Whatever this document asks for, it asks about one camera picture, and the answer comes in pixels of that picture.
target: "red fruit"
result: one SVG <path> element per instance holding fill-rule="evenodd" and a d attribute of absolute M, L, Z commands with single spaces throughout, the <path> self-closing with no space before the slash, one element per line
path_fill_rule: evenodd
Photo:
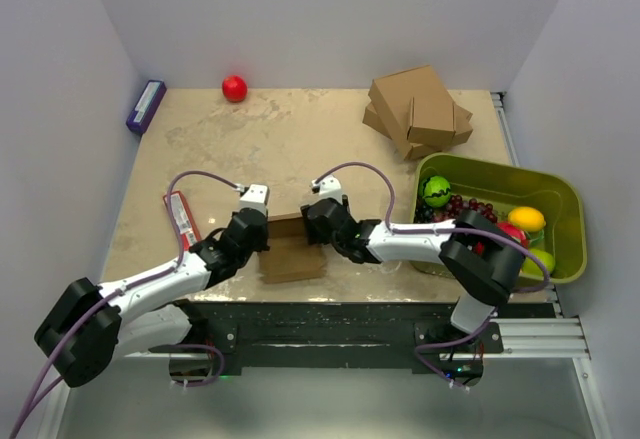
<path fill-rule="evenodd" d="M 247 97 L 247 83 L 240 76 L 229 76 L 222 81 L 222 94 L 229 102 L 241 102 Z"/>
<path fill-rule="evenodd" d="M 496 226 L 498 226 L 504 232 L 506 232 L 511 237 L 513 237 L 516 241 L 518 241 L 524 247 L 529 247 L 529 238 L 527 237 L 527 235 L 522 229 L 508 222 L 499 222 L 498 224 L 496 224 Z"/>

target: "green plastic tub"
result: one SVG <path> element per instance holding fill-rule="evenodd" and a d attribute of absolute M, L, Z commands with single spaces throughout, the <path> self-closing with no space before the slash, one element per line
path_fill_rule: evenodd
<path fill-rule="evenodd" d="M 563 179 L 541 172 L 492 162 L 454 156 L 432 154 L 418 165 L 415 194 L 411 206 L 410 222 L 416 209 L 418 184 L 424 178 L 440 175 L 451 183 L 452 194 L 465 199 L 476 197 L 493 204 L 499 221 L 517 206 L 535 207 L 545 217 L 544 239 L 535 247 L 543 249 L 556 259 L 554 284 L 575 281 L 587 265 L 587 246 L 584 233 L 582 201 L 571 185 Z M 452 277 L 440 264 L 412 262 L 423 272 Z M 541 276 L 521 273 L 518 285 L 533 285 Z"/>

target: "brown box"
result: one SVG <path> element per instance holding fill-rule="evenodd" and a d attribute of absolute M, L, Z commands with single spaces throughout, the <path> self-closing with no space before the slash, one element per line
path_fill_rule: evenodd
<path fill-rule="evenodd" d="M 414 96 L 409 106 L 409 142 L 446 147 L 455 134 L 453 101 L 433 101 L 426 96 Z"/>
<path fill-rule="evenodd" d="M 469 140 L 469 137 L 473 132 L 473 127 L 471 127 L 471 124 L 469 123 L 471 116 L 472 114 L 469 111 L 460 107 L 455 102 L 453 103 L 453 117 L 456 133 L 451 140 L 452 146 L 459 146 Z"/>
<path fill-rule="evenodd" d="M 449 147 L 456 136 L 456 124 L 464 131 L 455 138 L 462 143 L 470 126 L 461 107 L 455 103 L 431 66 L 391 74 L 373 80 L 369 97 L 394 144 L 403 157 L 411 151 L 411 143 L 435 148 Z"/>
<path fill-rule="evenodd" d="M 362 123 L 366 124 L 374 131 L 379 132 L 383 136 L 391 139 L 384 123 L 382 122 L 382 119 L 380 119 L 380 116 L 378 116 L 378 113 L 373 107 L 373 104 L 369 103 L 369 105 L 365 108 L 364 117 L 362 118 Z M 426 146 L 424 144 L 410 144 L 409 152 L 407 156 L 404 157 L 404 159 L 407 159 L 407 160 L 420 159 L 421 157 L 426 157 L 429 154 L 433 154 L 434 152 L 440 152 L 440 150 L 441 149 L 437 149 L 431 146 Z"/>
<path fill-rule="evenodd" d="M 325 275 L 327 258 L 322 247 L 310 246 L 302 215 L 297 212 L 269 218 L 270 250 L 258 254 L 266 284 L 314 279 Z"/>

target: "green ball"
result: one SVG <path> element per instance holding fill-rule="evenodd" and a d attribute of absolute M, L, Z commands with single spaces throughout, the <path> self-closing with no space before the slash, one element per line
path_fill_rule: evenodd
<path fill-rule="evenodd" d="M 442 176 L 423 179 L 418 194 L 431 207 L 442 207 L 451 199 L 451 184 Z"/>

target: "white backdrop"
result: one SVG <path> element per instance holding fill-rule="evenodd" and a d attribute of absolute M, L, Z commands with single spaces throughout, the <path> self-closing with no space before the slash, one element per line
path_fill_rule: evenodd
<path fill-rule="evenodd" d="M 557 0 L 102 0 L 133 63 L 172 87 L 369 87 L 433 64 L 505 90 Z"/>
<path fill-rule="evenodd" d="M 0 0 L 0 437 L 45 357 L 33 334 L 98 279 L 137 150 L 143 84 L 100 0 Z M 21 437 L 34 437 L 34 421 Z"/>
<path fill-rule="evenodd" d="M 640 0 L 560 0 L 507 93 L 523 165 L 572 182 L 589 266 L 560 290 L 579 313 L 613 437 L 638 437 Z"/>

